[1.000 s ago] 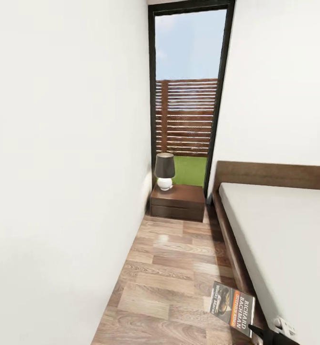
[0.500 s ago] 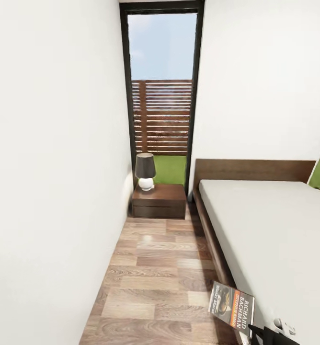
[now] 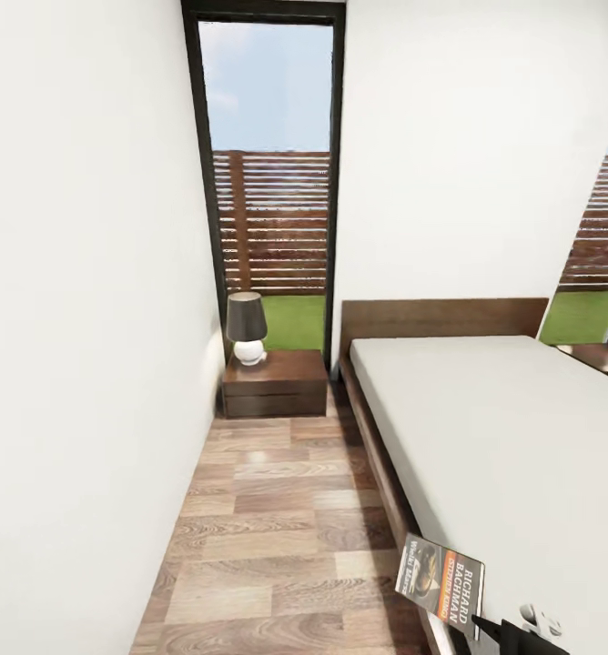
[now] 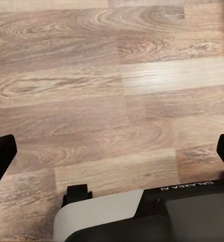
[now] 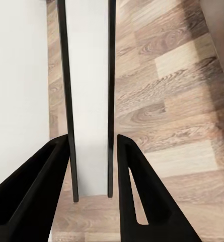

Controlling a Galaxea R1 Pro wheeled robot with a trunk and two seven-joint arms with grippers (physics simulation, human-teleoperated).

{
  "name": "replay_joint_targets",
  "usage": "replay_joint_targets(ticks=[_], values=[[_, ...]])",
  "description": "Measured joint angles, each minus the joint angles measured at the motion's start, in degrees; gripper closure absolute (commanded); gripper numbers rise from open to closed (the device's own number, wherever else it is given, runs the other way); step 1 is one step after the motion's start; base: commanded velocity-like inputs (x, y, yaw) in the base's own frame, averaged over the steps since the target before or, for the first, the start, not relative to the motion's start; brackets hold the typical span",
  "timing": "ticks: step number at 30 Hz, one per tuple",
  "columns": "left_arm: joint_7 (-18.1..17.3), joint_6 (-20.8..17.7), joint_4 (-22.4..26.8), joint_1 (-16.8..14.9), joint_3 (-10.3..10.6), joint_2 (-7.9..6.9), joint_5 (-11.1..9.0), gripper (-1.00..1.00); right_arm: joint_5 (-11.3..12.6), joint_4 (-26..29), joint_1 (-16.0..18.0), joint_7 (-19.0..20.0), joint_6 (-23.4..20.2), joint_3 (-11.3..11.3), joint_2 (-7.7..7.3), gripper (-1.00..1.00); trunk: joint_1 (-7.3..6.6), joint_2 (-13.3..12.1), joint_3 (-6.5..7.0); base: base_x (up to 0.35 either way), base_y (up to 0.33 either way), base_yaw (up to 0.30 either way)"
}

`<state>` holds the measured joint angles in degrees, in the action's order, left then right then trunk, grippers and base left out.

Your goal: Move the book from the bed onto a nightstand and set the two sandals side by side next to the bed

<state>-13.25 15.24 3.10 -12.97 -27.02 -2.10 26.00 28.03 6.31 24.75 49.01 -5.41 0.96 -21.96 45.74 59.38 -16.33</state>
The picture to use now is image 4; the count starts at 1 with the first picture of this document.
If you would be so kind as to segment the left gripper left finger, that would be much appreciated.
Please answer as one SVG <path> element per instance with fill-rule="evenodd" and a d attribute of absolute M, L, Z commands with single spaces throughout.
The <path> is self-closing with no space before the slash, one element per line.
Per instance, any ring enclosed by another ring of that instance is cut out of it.
<path fill-rule="evenodd" d="M 17 154 L 17 145 L 13 134 L 0 137 L 0 180 Z"/>

